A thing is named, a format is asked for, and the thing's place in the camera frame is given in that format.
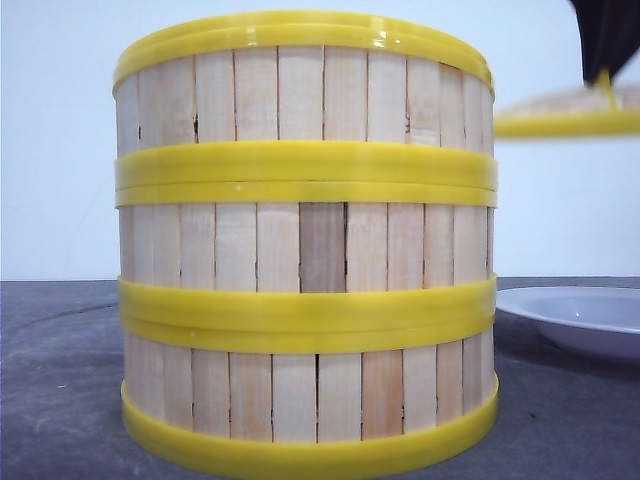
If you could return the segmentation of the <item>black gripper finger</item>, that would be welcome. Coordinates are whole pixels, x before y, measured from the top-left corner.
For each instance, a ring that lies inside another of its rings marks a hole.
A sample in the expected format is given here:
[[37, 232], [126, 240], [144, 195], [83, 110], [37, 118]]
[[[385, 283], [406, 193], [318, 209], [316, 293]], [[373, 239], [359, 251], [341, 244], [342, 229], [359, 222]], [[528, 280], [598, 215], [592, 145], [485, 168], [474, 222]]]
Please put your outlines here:
[[581, 39], [583, 80], [613, 79], [639, 49], [638, 0], [571, 0]]

